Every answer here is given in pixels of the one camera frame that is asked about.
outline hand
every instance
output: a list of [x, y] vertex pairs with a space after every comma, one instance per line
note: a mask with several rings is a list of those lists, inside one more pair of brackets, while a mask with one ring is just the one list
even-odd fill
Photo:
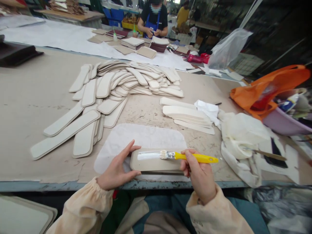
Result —
[[202, 201], [203, 205], [210, 202], [216, 195], [215, 179], [209, 163], [198, 163], [192, 154], [200, 154], [195, 149], [187, 149], [181, 152], [185, 154], [186, 160], [181, 161], [180, 170], [189, 178], [194, 191]]
[[159, 36], [161, 33], [161, 30], [157, 29], [156, 32], [154, 32], [154, 36]]
[[153, 37], [153, 30], [151, 28], [145, 28], [145, 33], [149, 38]]
[[123, 169], [123, 162], [128, 154], [141, 148], [141, 146], [134, 146], [133, 144], [134, 140], [132, 140], [126, 148], [120, 152], [120, 154], [114, 157], [107, 170], [97, 178], [97, 183], [103, 190], [112, 190], [131, 181], [137, 175], [141, 175], [140, 171], [130, 171], [125, 173]]

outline blue crate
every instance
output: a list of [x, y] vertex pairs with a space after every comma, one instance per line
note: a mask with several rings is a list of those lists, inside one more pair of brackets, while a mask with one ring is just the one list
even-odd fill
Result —
[[122, 9], [111, 9], [111, 17], [113, 20], [116, 20], [116, 21], [122, 21], [124, 18], [124, 14], [123, 14], [123, 10]]
[[116, 21], [116, 20], [108, 20], [108, 24], [110, 26], [114, 26], [114, 27], [122, 27], [122, 23], [120, 21]]
[[107, 19], [109, 20], [112, 19], [111, 14], [110, 14], [111, 11], [109, 9], [103, 7], [103, 11]]

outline yellow crate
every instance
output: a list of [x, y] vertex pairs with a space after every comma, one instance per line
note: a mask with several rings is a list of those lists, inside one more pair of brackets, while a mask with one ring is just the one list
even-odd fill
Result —
[[[126, 23], [126, 22], [122, 21], [122, 25], [123, 25], [123, 28], [133, 30], [133, 24], [132, 23]], [[135, 27], [136, 27], [136, 31], [139, 32], [141, 35], [143, 35], [143, 32], [138, 29], [137, 24], [135, 25]]]

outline blue apron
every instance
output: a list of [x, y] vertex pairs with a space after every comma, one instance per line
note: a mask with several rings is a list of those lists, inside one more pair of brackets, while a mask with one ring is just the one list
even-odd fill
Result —
[[150, 14], [149, 16], [147, 17], [147, 20], [146, 20], [146, 24], [145, 24], [145, 27], [147, 28], [153, 28], [154, 31], [156, 31], [158, 29], [158, 25], [159, 25], [159, 16], [160, 16], [160, 11], [158, 12], [158, 19], [157, 19], [157, 24], [152, 24], [149, 20], [150, 20]]

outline person's left hand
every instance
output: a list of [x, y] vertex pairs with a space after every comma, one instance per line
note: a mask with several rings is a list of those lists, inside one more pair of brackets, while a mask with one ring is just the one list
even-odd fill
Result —
[[157, 29], [156, 32], [154, 32], [154, 36], [159, 36], [161, 33], [161, 30]]
[[123, 169], [123, 162], [128, 154], [141, 148], [141, 146], [134, 146], [133, 144], [134, 140], [132, 140], [126, 148], [120, 152], [120, 154], [114, 157], [107, 170], [97, 178], [97, 183], [103, 190], [112, 190], [131, 181], [137, 175], [141, 175], [140, 171], [130, 171], [125, 173]]

